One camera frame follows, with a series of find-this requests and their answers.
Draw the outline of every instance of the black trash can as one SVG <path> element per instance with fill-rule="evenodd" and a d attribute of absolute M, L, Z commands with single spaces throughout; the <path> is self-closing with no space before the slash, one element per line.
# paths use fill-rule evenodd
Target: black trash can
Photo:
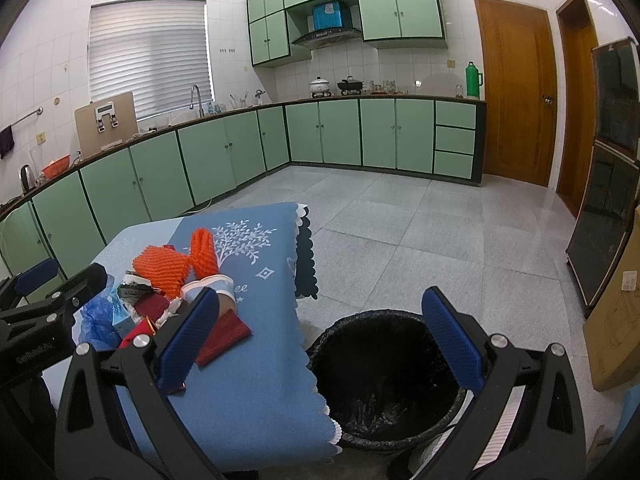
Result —
<path fill-rule="evenodd" d="M 342 446 L 393 452 L 431 440 L 462 407 L 422 316 L 371 310 L 338 320 L 307 350 Z"/>

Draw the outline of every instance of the orange basket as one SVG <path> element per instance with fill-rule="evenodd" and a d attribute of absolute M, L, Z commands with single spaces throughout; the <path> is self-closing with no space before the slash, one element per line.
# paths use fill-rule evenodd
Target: orange basket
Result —
<path fill-rule="evenodd" d="M 62 158 L 59 158 L 56 162 L 52 162 L 46 168 L 42 170 L 44 176 L 46 176 L 49 180 L 57 177 L 63 171 L 68 170 L 69 168 L 69 159 L 70 155 L 66 155 Z"/>

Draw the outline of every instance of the blue plastic bag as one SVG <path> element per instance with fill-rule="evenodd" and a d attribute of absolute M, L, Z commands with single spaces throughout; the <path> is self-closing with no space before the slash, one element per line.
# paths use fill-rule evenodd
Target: blue plastic bag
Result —
<path fill-rule="evenodd" d="M 120 304 L 113 282 L 114 277 L 108 274 L 104 290 L 80 310 L 82 322 L 78 341 L 91 344 L 98 352 L 115 350 L 122 341 L 112 325 L 114 302 Z"/>

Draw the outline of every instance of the silver screw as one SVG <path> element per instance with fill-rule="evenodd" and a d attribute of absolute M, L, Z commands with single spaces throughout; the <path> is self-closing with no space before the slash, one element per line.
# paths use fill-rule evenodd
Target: silver screw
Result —
<path fill-rule="evenodd" d="M 562 346 L 560 343 L 552 343 L 551 353 L 553 355 L 557 355 L 558 357 L 562 357 L 564 355 L 564 346 Z"/>
<path fill-rule="evenodd" d="M 85 355 L 89 352 L 89 348 L 91 348 L 89 346 L 89 343 L 80 343 L 78 346 L 76 346 L 76 354 Z"/>
<path fill-rule="evenodd" d="M 491 344 L 496 348 L 504 348 L 509 343 L 509 340 L 502 334 L 493 334 L 491 336 Z"/>
<path fill-rule="evenodd" d="M 133 346 L 136 348 L 144 348 L 151 342 L 151 338 L 147 334 L 138 334 L 133 338 Z"/>

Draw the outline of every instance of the white window blind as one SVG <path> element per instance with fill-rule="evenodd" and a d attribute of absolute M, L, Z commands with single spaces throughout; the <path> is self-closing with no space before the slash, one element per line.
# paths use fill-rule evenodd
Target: white window blind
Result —
<path fill-rule="evenodd" d="M 93 7 L 88 57 L 92 100 L 131 91 L 138 119 L 188 106 L 193 84 L 213 100 L 202 0 Z"/>

